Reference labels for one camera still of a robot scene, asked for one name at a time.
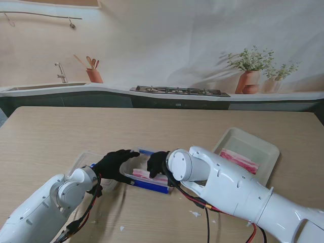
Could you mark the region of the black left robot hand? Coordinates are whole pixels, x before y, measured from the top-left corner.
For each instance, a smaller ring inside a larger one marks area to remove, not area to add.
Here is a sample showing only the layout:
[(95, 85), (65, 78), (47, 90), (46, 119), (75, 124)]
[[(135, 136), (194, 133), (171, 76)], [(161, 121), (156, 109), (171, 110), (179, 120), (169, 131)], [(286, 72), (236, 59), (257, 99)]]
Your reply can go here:
[(140, 153), (130, 149), (109, 152), (92, 167), (92, 170), (96, 175), (100, 175), (102, 179), (112, 179), (117, 182), (132, 185), (134, 183), (133, 180), (121, 174), (120, 167), (129, 159), (138, 157), (139, 155)]

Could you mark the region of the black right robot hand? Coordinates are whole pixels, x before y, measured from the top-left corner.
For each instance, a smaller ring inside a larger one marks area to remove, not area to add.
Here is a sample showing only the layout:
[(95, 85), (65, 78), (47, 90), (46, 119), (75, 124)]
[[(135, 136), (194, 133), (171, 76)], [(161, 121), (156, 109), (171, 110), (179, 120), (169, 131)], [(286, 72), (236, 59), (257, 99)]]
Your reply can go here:
[(169, 151), (159, 151), (153, 153), (147, 161), (147, 171), (149, 178), (153, 179), (158, 174), (165, 174), (163, 171), (163, 163), (166, 161)]

